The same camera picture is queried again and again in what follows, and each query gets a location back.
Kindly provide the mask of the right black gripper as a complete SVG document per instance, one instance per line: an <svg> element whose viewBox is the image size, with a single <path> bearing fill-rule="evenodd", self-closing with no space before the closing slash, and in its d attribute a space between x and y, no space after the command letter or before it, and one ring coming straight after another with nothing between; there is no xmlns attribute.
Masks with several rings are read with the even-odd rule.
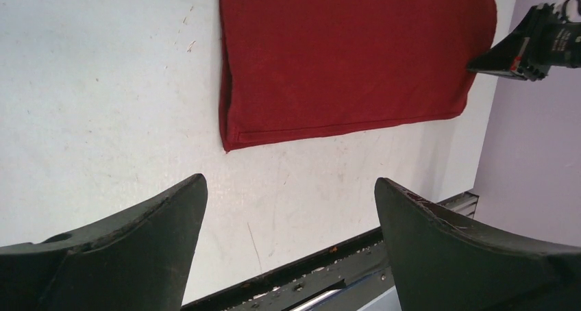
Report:
<svg viewBox="0 0 581 311"><path fill-rule="evenodd" d="M580 24L541 3L491 49L470 60L467 70L516 80L542 80L553 66L580 68Z"/></svg>

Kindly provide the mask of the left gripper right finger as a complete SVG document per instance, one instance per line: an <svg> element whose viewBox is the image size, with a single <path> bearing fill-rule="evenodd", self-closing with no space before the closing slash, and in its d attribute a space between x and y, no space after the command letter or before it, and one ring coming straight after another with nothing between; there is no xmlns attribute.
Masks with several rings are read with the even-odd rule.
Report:
<svg viewBox="0 0 581 311"><path fill-rule="evenodd" d="M387 178L375 204L403 310L579 310L580 248L463 216Z"/></svg>

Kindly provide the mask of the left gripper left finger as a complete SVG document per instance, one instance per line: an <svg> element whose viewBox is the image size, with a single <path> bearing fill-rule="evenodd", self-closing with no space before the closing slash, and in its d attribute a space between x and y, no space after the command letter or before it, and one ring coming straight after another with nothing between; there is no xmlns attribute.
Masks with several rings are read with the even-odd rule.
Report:
<svg viewBox="0 0 581 311"><path fill-rule="evenodd" d="M1 248L2 310L179 310L208 200L203 175L40 243Z"/></svg>

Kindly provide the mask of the red cloth napkin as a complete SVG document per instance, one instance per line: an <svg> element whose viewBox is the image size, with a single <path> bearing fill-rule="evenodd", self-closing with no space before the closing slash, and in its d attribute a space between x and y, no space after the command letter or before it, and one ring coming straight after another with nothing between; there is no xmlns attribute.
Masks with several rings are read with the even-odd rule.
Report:
<svg viewBox="0 0 581 311"><path fill-rule="evenodd" d="M452 119L495 0L219 0L226 151Z"/></svg>

